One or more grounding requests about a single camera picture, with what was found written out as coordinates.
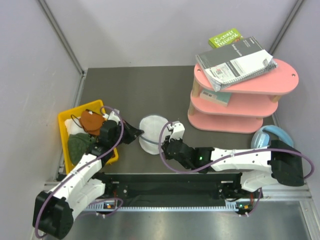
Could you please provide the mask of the orange bra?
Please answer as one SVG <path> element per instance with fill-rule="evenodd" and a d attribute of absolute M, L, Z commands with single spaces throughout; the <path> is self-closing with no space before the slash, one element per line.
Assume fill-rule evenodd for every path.
<path fill-rule="evenodd" d="M 93 136 L 100 135 L 100 129 L 104 121 L 105 119 L 102 115 L 88 109 L 81 113 L 79 120 L 84 131 Z"/>

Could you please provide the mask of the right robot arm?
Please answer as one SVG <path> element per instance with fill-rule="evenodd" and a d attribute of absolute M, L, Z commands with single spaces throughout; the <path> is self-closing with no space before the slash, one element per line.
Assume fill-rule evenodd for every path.
<path fill-rule="evenodd" d="M 191 173 L 206 174 L 240 170 L 233 192 L 245 198 L 256 190 L 274 184 L 304 185 L 302 154 L 281 140 L 255 149 L 189 147 L 182 139 L 167 139 L 160 145 L 161 158 L 175 160 Z"/>

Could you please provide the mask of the green garment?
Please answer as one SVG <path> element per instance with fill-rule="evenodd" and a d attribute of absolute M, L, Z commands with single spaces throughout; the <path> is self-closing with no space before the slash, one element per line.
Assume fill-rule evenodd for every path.
<path fill-rule="evenodd" d="M 96 138 L 87 133 L 70 134 L 67 147 L 71 163 L 76 166 Z"/>

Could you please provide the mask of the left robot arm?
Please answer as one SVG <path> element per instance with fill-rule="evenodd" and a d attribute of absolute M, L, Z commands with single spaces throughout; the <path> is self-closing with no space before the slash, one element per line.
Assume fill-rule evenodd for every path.
<path fill-rule="evenodd" d="M 41 191 L 36 199 L 32 225 L 38 239 L 40 232 L 63 239 L 80 213 L 98 197 L 109 198 L 114 187 L 94 178 L 113 156 L 119 144 L 130 144 L 144 133 L 124 120 L 107 120 L 99 135 L 85 150 L 74 169 L 50 191 Z"/>

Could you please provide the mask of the grey spiral-bound manual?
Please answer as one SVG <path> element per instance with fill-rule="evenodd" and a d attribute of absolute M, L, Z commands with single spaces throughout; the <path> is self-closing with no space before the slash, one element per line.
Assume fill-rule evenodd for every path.
<path fill-rule="evenodd" d="M 278 67 L 274 57 L 253 36 L 197 54 L 195 58 L 216 92 Z"/>

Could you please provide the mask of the pink three-tier shelf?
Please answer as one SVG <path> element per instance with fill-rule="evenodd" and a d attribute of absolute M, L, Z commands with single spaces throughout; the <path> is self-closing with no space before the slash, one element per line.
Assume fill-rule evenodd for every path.
<path fill-rule="evenodd" d="M 227 106 L 201 97 L 212 90 L 201 67 L 194 66 L 194 79 L 187 113 L 190 124 L 202 131 L 251 134 L 262 127 L 264 118 L 274 114 L 279 99 L 292 92 L 299 83 L 297 71 L 283 60 L 271 72 L 235 84 L 223 90 L 231 97 Z"/>

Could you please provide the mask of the teal paperback book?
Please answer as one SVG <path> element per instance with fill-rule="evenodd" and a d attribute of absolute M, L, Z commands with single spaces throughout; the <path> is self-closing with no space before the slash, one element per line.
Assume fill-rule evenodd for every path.
<path fill-rule="evenodd" d="M 231 99 L 232 93 L 228 92 L 219 92 L 219 91 L 211 91 L 208 89 L 202 89 L 199 97 L 207 100 L 209 102 L 222 105 L 224 107 L 228 106 L 228 103 Z"/>

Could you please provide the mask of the white garment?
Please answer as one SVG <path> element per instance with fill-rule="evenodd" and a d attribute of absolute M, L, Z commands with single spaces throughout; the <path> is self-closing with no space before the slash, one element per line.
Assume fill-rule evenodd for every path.
<path fill-rule="evenodd" d="M 84 129 L 82 128 L 80 124 L 80 120 L 77 118 L 69 118 L 64 121 L 64 125 L 66 127 L 67 135 L 76 135 L 76 134 L 86 134 Z"/>

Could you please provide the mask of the yellow plastic bin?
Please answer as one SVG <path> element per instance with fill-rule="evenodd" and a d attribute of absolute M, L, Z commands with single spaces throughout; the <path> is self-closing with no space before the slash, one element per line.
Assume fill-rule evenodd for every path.
<path fill-rule="evenodd" d="M 82 104 L 80 106 L 77 106 L 65 111 L 62 111 L 57 115 L 66 174 L 72 171 L 75 166 L 72 164 L 69 157 L 69 150 L 68 150 L 69 134 L 67 132 L 65 121 L 71 119 L 71 115 L 74 115 L 77 118 L 79 118 L 82 112 L 85 110 L 92 110 L 93 112 L 98 113 L 100 111 L 100 108 L 103 105 L 104 105 L 103 101 L 101 99 L 98 99 L 98 100 L 94 100 L 89 103 Z"/>

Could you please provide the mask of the green treehouse book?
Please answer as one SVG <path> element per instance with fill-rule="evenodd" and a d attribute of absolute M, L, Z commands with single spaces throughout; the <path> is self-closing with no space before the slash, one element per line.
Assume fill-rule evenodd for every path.
<path fill-rule="evenodd" d="M 225 32 L 222 32 L 218 35 L 211 37 L 208 40 L 208 44 L 213 49 L 216 49 L 234 42 L 238 42 L 243 38 L 244 37 L 242 36 L 242 34 L 236 28 L 231 28 Z"/>

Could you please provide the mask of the light blue headphones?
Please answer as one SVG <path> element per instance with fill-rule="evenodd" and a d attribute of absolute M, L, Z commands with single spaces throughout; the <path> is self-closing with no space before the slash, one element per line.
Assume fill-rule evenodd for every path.
<path fill-rule="evenodd" d="M 256 150 L 266 149 L 267 147 L 269 147 L 271 143 L 270 134 L 275 135 L 278 140 L 284 142 L 288 146 L 294 147 L 293 139 L 282 128 L 276 125 L 264 125 L 253 134 L 253 137 L 250 142 L 250 148 L 252 150 Z"/>

